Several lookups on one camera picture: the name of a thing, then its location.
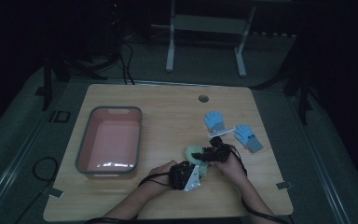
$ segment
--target hand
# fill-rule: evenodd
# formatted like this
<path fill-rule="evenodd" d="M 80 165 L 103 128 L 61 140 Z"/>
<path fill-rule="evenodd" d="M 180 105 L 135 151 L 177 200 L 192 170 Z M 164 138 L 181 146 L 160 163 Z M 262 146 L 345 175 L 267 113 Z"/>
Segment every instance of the hand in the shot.
<path fill-rule="evenodd" d="M 159 167 L 156 167 L 150 171 L 148 175 L 162 174 L 170 171 L 171 167 L 176 165 L 176 161 L 170 161 Z M 140 189 L 143 189 L 144 193 L 149 195 L 151 198 L 157 197 L 165 191 L 171 189 L 170 180 L 168 175 L 160 175 L 151 179 L 152 181 L 146 181 L 140 186 Z"/>
<path fill-rule="evenodd" d="M 225 162 L 211 161 L 210 164 L 212 167 L 216 167 L 218 170 L 220 170 L 220 172 L 230 181 L 232 181 L 233 184 L 235 184 L 237 187 L 248 178 L 245 172 L 242 170 L 240 162 L 237 160 L 237 157 L 233 153 L 229 154 Z"/>

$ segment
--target black object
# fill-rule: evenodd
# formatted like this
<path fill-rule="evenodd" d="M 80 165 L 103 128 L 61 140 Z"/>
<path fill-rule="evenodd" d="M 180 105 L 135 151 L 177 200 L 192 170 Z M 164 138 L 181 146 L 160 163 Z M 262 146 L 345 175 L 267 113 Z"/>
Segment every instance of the black object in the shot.
<path fill-rule="evenodd" d="M 54 169 L 53 169 L 53 173 L 48 176 L 42 176 L 40 175 L 37 171 L 39 168 L 40 163 L 42 162 L 46 162 L 46 161 L 53 161 L 54 162 Z M 28 210 L 31 208 L 31 206 L 34 205 L 34 203 L 42 196 L 42 194 L 44 194 L 44 192 L 46 191 L 51 191 L 51 183 L 54 182 L 54 180 L 56 179 L 57 173 L 58 173 L 58 169 L 59 169 L 59 165 L 58 162 L 55 158 L 53 157 L 45 157 L 43 159 L 40 159 L 39 161 L 37 161 L 33 168 L 33 175 L 36 179 L 47 182 L 47 184 L 45 185 L 44 189 L 40 190 L 34 197 L 34 199 L 28 204 L 28 206 L 22 211 L 22 213 L 20 214 L 20 216 L 17 218 L 15 224 L 20 223 L 20 221 L 22 220 L 22 218 L 24 217 L 24 215 L 28 212 Z"/>
<path fill-rule="evenodd" d="M 220 137 L 214 137 L 209 143 L 212 147 L 203 147 L 203 153 L 192 153 L 193 158 L 201 161 L 225 162 L 231 153 L 230 145 L 224 144 Z"/>
<path fill-rule="evenodd" d="M 191 164 L 188 161 L 182 161 L 181 163 L 172 166 L 169 173 L 171 187 L 179 190 L 184 189 L 195 166 L 195 164 Z"/>
<path fill-rule="evenodd" d="M 84 224 L 93 224 L 93 223 L 133 223 L 134 220 L 124 220 L 112 217 L 95 217 L 87 220 Z"/>
<path fill-rule="evenodd" d="M 270 215 L 267 215 L 267 214 L 264 214 L 264 213 L 256 212 L 255 210 L 253 210 L 252 208 L 250 208 L 250 207 L 245 203 L 245 201 L 243 200 L 242 197 L 241 197 L 241 203 L 242 203 L 242 206 L 246 209 L 246 211 L 247 211 L 248 213 L 254 215 L 254 216 L 262 217 L 262 218 L 271 220 L 271 221 L 276 222 L 276 223 L 289 224 L 287 221 L 285 221 L 285 220 L 283 220 L 283 219 L 280 219 L 280 218 L 278 218 L 278 217 L 274 217 L 274 216 L 270 216 Z"/>

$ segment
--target table leg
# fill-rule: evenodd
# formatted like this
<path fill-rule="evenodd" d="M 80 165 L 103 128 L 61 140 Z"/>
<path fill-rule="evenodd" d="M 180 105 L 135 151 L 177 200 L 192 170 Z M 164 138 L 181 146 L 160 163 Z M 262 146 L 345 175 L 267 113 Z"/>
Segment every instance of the table leg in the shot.
<path fill-rule="evenodd" d="M 50 64 L 50 57 L 46 56 L 44 61 L 44 87 L 43 87 L 43 96 L 44 96 L 44 103 L 43 103 L 43 111 L 48 109 L 48 106 L 51 103 L 52 98 L 52 89 L 51 89 L 51 64 Z"/>
<path fill-rule="evenodd" d="M 237 60 L 238 72 L 240 77 L 246 77 L 246 70 L 245 65 L 242 58 L 242 51 L 243 47 L 245 46 L 246 38 L 248 37 L 249 30 L 251 28 L 252 20 L 255 15 L 256 7 L 252 7 L 251 12 L 249 14 L 247 22 L 244 24 L 243 32 L 242 32 L 242 39 L 240 44 L 234 49 L 235 58 Z"/>
<path fill-rule="evenodd" d="M 171 72 L 173 70 L 173 60 L 175 57 L 175 1 L 171 1 L 171 27 L 170 27 L 170 45 L 168 46 L 167 65 L 165 70 Z"/>

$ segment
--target plastic bin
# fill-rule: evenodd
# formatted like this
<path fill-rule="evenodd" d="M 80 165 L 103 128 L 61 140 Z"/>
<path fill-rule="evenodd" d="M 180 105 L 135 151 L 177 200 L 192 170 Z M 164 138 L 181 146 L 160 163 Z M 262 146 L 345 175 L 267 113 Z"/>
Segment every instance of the plastic bin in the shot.
<path fill-rule="evenodd" d="M 91 179 L 136 175 L 142 111 L 136 106 L 99 106 L 89 116 L 76 169 Z"/>

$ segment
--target wooden table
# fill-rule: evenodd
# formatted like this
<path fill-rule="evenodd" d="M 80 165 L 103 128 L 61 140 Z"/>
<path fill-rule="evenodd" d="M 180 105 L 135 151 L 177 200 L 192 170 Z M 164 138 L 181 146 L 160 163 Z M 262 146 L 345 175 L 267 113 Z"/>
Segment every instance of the wooden table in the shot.
<path fill-rule="evenodd" d="M 209 97 L 202 103 L 200 95 Z M 130 180 L 90 180 L 75 168 L 87 120 L 99 105 L 134 105 L 143 111 L 137 175 Z M 249 124 L 264 148 L 255 154 L 228 133 L 225 143 L 240 152 L 249 179 L 277 215 L 293 212 L 289 195 L 276 184 L 283 182 L 254 97 L 247 88 L 200 86 L 91 85 L 80 109 L 75 128 L 54 184 L 62 198 L 50 197 L 45 209 L 47 221 L 86 220 L 100 217 L 124 199 L 148 172 L 170 160 L 185 161 L 187 146 L 208 147 L 204 115 L 212 110 L 223 114 L 227 128 Z M 149 202 L 139 219 L 185 217 L 242 217 L 240 194 L 214 168 L 190 192 L 171 190 Z"/>

